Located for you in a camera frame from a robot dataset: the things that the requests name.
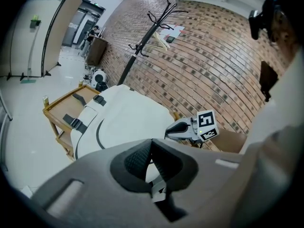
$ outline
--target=black device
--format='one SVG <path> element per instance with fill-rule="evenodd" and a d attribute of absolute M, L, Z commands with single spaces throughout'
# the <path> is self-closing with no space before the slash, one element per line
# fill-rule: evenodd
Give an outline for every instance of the black device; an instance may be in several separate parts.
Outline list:
<path fill-rule="evenodd" d="M 95 90 L 99 91 L 99 92 L 103 92 L 104 90 L 106 90 L 108 88 L 108 86 L 106 85 L 105 82 L 98 82 L 96 85 Z"/>
<path fill-rule="evenodd" d="M 168 42 L 168 43 L 172 43 L 173 41 L 174 41 L 174 37 L 173 36 L 169 36 L 168 37 L 168 39 L 166 39 L 166 41 Z"/>
<path fill-rule="evenodd" d="M 248 20 L 252 39 L 258 39 L 260 29 L 266 29 L 268 37 L 271 38 L 271 23 L 274 11 L 279 7 L 277 0 L 265 0 L 261 13 L 258 13 L 257 10 L 250 12 Z"/>
<path fill-rule="evenodd" d="M 32 19 L 30 21 L 29 27 L 30 27 L 30 29 L 35 29 L 36 26 L 38 26 L 40 23 L 41 23 L 41 20 L 34 20 L 34 19 Z"/>

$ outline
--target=wooden cart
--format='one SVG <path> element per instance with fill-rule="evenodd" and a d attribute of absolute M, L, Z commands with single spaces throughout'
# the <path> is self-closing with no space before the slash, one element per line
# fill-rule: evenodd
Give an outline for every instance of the wooden cart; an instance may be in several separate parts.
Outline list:
<path fill-rule="evenodd" d="M 100 94 L 100 92 L 89 86 L 82 85 L 82 82 L 80 82 L 77 89 L 72 90 L 51 104 L 49 104 L 48 97 L 45 96 L 43 98 L 45 107 L 43 109 L 43 114 L 49 119 L 51 127 L 56 135 L 57 142 L 62 145 L 68 158 L 74 161 L 73 145 L 71 141 L 72 127 L 63 120 L 63 117 L 65 114 L 68 114 L 73 118 L 77 118 L 84 109 L 84 106 L 80 101 L 73 97 L 73 94 L 82 96 L 85 102 L 88 103 L 95 95 Z"/>

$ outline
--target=black coat rack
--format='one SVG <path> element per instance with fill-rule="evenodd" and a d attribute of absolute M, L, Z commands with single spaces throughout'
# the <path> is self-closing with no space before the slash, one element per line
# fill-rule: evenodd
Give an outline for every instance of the black coat rack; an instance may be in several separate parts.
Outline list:
<path fill-rule="evenodd" d="M 118 86 L 122 85 L 124 83 L 125 78 L 127 77 L 132 65 L 134 64 L 137 55 L 139 53 L 141 53 L 142 56 L 144 57 L 149 57 L 148 55 L 144 55 L 143 54 L 143 48 L 144 46 L 147 44 L 147 42 L 149 41 L 149 39 L 151 38 L 151 36 L 154 34 L 154 32 L 158 29 L 158 27 L 163 28 L 163 29 L 172 29 L 174 30 L 172 27 L 170 27 L 169 25 L 164 24 L 163 22 L 165 21 L 165 19 L 172 13 L 177 13 L 177 12 L 183 12 L 183 13 L 188 13 L 188 11 L 182 11 L 182 10 L 176 10 L 173 11 L 173 9 L 177 6 L 177 3 L 175 3 L 171 8 L 170 5 L 171 3 L 169 2 L 169 0 L 167 0 L 167 7 L 165 9 L 165 11 L 162 13 L 162 16 L 157 19 L 150 11 L 148 11 L 148 16 L 150 18 L 150 20 L 154 23 L 152 25 L 152 27 L 148 30 L 147 34 L 142 38 L 142 40 L 135 45 L 135 48 L 133 48 L 130 44 L 129 47 L 132 50 L 136 50 L 135 53 L 132 55 L 131 59 L 129 60 L 127 66 L 125 67 L 122 76 L 120 77 L 119 81 L 118 81 Z"/>

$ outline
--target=buckle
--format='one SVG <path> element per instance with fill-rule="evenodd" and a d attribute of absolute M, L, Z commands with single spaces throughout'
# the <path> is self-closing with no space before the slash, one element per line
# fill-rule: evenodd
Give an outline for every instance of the buckle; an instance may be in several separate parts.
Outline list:
<path fill-rule="evenodd" d="M 78 130 L 79 127 L 82 125 L 82 121 L 80 121 L 79 119 L 75 118 L 72 122 L 71 122 L 71 127 Z"/>
<path fill-rule="evenodd" d="M 93 100 L 98 104 L 101 104 L 104 101 L 104 98 L 101 95 L 95 95 Z"/>

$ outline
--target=doorway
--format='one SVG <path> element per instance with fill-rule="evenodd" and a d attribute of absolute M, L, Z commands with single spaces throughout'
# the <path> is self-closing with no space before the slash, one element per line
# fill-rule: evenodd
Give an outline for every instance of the doorway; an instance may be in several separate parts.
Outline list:
<path fill-rule="evenodd" d="M 77 33 L 78 27 L 81 24 L 82 20 L 86 15 L 85 11 L 77 10 L 76 14 L 74 15 L 72 21 L 70 22 L 66 34 L 63 38 L 62 45 L 66 47 L 71 47 L 73 44 L 74 37 Z"/>
<path fill-rule="evenodd" d="M 87 20 L 85 23 L 85 26 L 83 27 L 81 34 L 78 38 L 78 41 L 76 42 L 77 46 L 80 45 L 80 43 L 83 41 L 83 39 L 86 36 L 86 33 L 93 27 L 95 23 L 93 21 Z"/>

